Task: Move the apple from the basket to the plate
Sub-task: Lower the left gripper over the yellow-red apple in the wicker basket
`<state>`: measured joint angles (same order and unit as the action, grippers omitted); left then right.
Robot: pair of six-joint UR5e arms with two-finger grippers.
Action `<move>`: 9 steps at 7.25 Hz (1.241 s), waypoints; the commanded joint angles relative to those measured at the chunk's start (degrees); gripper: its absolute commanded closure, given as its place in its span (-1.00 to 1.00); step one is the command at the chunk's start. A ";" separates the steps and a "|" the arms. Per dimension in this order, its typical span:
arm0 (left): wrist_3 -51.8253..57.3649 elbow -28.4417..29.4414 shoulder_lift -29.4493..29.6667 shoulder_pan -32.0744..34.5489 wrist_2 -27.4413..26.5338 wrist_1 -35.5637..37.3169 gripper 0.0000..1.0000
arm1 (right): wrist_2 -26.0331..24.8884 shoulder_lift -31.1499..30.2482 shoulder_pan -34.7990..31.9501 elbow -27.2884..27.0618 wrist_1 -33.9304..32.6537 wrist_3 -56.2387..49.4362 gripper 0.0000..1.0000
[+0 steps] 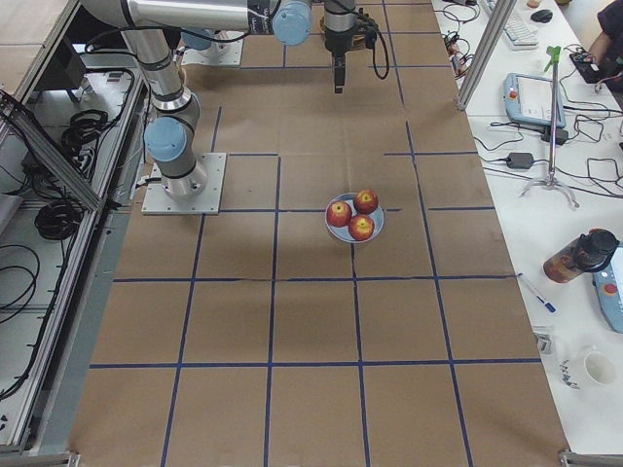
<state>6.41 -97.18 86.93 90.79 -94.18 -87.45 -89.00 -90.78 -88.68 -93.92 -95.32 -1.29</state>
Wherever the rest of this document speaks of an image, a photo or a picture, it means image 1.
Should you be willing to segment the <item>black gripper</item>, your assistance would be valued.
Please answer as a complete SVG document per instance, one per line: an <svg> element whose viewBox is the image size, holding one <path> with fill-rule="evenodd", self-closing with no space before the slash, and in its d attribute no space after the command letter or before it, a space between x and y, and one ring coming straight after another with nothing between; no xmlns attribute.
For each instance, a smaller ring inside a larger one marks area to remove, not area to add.
<svg viewBox="0 0 623 467"><path fill-rule="evenodd" d="M325 48L333 56L334 92L343 93L346 81L346 54L357 30L354 0L324 1Z"/></svg>

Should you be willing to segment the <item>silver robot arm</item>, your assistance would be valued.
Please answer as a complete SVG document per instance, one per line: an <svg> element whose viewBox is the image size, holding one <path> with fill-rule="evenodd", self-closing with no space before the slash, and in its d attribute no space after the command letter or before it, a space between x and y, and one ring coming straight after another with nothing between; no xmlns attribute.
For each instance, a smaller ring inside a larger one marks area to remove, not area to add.
<svg viewBox="0 0 623 467"><path fill-rule="evenodd" d="M207 31L272 35L286 46L304 43L312 28L309 1L85 1L95 18L119 28L151 86L157 118L147 125L144 143L160 170L163 190L173 199L195 198L208 172L192 149L200 116L196 95L185 85L165 31Z"/></svg>

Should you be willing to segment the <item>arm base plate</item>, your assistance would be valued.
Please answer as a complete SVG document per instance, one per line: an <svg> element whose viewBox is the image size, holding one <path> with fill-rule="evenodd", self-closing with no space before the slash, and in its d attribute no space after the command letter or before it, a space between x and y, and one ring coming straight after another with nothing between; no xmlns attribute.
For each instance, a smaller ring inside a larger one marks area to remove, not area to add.
<svg viewBox="0 0 623 467"><path fill-rule="evenodd" d="M242 41L221 44L205 40L185 44L182 65L238 67L241 64Z"/></svg>
<svg viewBox="0 0 623 467"><path fill-rule="evenodd" d="M155 162L141 212L145 215L218 215L226 172L226 153L200 153L186 177L167 178Z"/></svg>

